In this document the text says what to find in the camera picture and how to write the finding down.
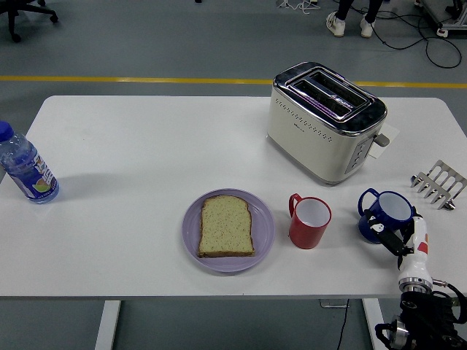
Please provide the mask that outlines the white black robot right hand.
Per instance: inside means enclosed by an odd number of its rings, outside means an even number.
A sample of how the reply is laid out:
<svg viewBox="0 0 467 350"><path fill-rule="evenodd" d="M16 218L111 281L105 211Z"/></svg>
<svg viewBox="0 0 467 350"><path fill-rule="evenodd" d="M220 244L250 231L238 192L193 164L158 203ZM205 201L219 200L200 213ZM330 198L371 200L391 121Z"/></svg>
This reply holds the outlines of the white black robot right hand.
<svg viewBox="0 0 467 350"><path fill-rule="evenodd" d="M412 218L399 229L401 237L394 230L374 216L369 209L361 217L375 237L389 252L398 258L398 285L402 292L421 291L428 293L433 287L433 278L426 267L428 261L428 229L424 218L416 211Z"/></svg>

